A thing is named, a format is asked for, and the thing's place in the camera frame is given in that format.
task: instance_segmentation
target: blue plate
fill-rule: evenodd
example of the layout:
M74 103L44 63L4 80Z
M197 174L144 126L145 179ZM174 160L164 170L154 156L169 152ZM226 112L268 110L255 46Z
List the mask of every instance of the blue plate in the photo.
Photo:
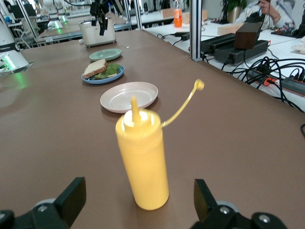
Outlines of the blue plate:
M117 75L114 75L114 76L111 76L111 77L109 77L109 78L101 79L101 80L93 80L94 76L91 76L90 78L85 79L85 78L83 77L83 75L81 75L81 79L84 80L86 83L90 83L90 84L103 84L103 83L109 83L109 82L111 82L111 81L114 81L114 80L120 78L120 77L123 75L124 71L125 71L125 68L124 68L123 66L120 66L120 67L118 68L118 71L117 71L118 74L117 74Z

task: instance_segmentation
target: person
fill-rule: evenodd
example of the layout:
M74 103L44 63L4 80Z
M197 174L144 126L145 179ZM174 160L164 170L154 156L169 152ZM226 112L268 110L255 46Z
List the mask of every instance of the person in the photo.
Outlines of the person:
M280 32L291 32L295 28L292 7L289 2L284 2L283 0L259 0L258 3L250 3L236 19L235 23L243 23L254 14L265 15L262 30L276 27Z
M9 13L11 13L11 10L10 10L11 4L10 4L10 2L7 1L7 0L4 0L3 2L5 4L5 6L6 6L6 8L8 9Z

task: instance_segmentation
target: potted plant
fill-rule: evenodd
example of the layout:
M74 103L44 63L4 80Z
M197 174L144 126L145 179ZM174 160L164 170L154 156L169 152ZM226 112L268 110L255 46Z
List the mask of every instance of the potted plant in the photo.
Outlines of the potted plant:
M241 11L246 8L247 0L229 0L228 4L228 21L234 23L239 17Z

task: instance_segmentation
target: screw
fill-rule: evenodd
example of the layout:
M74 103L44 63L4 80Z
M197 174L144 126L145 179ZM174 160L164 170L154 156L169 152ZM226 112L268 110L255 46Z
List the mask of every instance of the screw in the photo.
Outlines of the screw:
M46 210L48 207L47 206L40 206L37 210L40 211L40 212L43 212L44 210Z
M222 206L222 207L220 208L220 211L221 211L222 213L224 213L224 214L229 214L229 213L230 213L229 208L227 208L227 207L225 207L225 206Z
M264 223L270 222L270 218L267 215L260 215L258 218Z
M5 217L5 214L4 213L1 213L0 214L0 219L3 219Z

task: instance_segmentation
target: hand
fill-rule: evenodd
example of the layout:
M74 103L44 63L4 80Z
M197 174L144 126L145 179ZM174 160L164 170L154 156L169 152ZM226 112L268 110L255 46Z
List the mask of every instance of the hand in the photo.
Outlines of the hand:
M268 0L259 0L259 6L264 15L269 15L274 23L277 23L281 19L281 15L278 11L270 4Z

